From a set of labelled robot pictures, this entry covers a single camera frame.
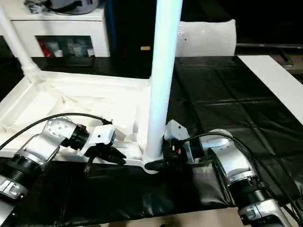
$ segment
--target black tablecloth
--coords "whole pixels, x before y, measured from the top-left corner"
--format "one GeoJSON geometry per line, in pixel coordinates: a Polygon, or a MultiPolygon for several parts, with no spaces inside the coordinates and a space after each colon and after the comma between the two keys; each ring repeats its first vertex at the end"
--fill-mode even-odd
{"type": "MultiPolygon", "coordinates": [[[[1,74],[20,78],[20,70],[8,68],[0,68],[1,74]]],[[[97,59],[92,68],[60,70],[148,78],[150,68],[150,63],[121,66],[97,59]]],[[[303,126],[238,58],[176,59],[167,119],[180,122],[190,135],[229,130],[301,202],[303,126]]],[[[135,166],[94,165],[89,175],[83,168],[83,163],[52,162],[17,207],[14,226],[79,226],[233,206],[211,161],[156,175],[135,166]]]]}

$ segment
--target white shelf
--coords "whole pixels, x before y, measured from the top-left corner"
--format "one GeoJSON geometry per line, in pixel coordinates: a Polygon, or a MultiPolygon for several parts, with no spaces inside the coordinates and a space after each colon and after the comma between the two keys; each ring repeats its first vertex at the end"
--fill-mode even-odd
{"type": "Polygon", "coordinates": [[[95,9],[91,13],[83,15],[64,15],[52,12],[43,14],[31,14],[24,6],[23,0],[0,0],[10,20],[81,20],[81,21],[103,21],[104,7],[95,9]]]}

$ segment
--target white pole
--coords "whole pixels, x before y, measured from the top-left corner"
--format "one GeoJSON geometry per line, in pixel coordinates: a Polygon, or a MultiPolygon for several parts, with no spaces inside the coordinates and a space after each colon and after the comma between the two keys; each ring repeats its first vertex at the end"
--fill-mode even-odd
{"type": "Polygon", "coordinates": [[[19,37],[15,31],[15,28],[6,15],[3,6],[0,4],[0,25],[4,31],[4,39],[7,42],[9,48],[12,52],[18,57],[19,62],[21,63],[22,70],[24,75],[27,76],[30,80],[36,80],[36,76],[40,69],[33,62],[31,57],[26,52],[23,44],[19,40],[19,37]]]}
{"type": "Polygon", "coordinates": [[[183,0],[157,0],[145,163],[161,159],[183,0]]]}

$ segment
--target white container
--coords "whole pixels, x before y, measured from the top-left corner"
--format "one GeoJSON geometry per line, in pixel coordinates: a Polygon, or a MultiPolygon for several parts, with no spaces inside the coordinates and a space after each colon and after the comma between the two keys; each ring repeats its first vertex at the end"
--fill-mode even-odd
{"type": "MultiPolygon", "coordinates": [[[[150,86],[147,79],[42,71],[44,82],[23,78],[0,102],[0,144],[27,125],[48,115],[78,112],[113,120],[117,141],[114,147],[127,156],[127,165],[144,167],[150,86]]],[[[75,123],[88,128],[101,122],[82,116],[70,116],[75,123]]],[[[28,130],[9,143],[2,157],[14,153],[45,122],[28,130]]],[[[61,148],[55,160],[86,161],[71,148],[61,148]]]]}

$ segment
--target white cabinet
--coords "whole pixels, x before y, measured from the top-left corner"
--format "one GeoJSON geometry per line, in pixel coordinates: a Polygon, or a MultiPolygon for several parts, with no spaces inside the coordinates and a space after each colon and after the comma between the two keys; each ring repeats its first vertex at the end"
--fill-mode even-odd
{"type": "Polygon", "coordinates": [[[31,14],[23,0],[1,0],[1,3],[31,57],[44,57],[36,38],[41,35],[90,36],[95,56],[109,57],[104,7],[88,14],[68,16],[52,12],[31,14]]]}

